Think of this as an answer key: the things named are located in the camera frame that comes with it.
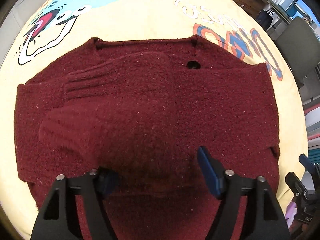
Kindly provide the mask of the dark red knit sweater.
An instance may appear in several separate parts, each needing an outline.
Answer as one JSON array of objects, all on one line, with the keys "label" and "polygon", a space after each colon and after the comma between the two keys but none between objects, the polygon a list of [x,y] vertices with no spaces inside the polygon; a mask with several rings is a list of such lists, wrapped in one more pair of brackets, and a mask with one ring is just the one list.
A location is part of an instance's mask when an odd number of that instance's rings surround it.
[{"label": "dark red knit sweater", "polygon": [[279,184],[271,78],[199,36],[92,38],[18,85],[17,170],[41,206],[58,174],[119,174],[104,206],[119,239],[204,239],[218,208],[196,160]]}]

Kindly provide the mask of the grey green chair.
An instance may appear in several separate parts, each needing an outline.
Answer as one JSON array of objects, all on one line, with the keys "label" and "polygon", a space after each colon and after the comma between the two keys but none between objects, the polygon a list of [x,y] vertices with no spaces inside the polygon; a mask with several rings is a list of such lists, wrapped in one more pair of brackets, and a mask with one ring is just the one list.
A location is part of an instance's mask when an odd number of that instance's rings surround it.
[{"label": "grey green chair", "polygon": [[275,40],[282,57],[289,65],[298,88],[304,77],[319,64],[319,38],[312,27],[296,17]]}]

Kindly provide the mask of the yellow dinosaur print bedspread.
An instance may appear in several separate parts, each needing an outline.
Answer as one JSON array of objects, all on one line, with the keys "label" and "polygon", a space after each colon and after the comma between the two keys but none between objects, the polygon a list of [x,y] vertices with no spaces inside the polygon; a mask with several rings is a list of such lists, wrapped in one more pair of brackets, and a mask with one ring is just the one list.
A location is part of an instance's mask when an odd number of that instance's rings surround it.
[{"label": "yellow dinosaur print bedspread", "polygon": [[298,157],[308,151],[304,111],[291,69],[253,18],[232,0],[46,0],[21,24],[1,27],[1,207],[19,237],[29,239],[37,207],[17,174],[14,108],[17,86],[92,37],[105,41],[184,38],[199,32],[223,41],[250,64],[267,62],[280,123],[280,181],[285,210],[293,197],[284,178],[302,177]]}]

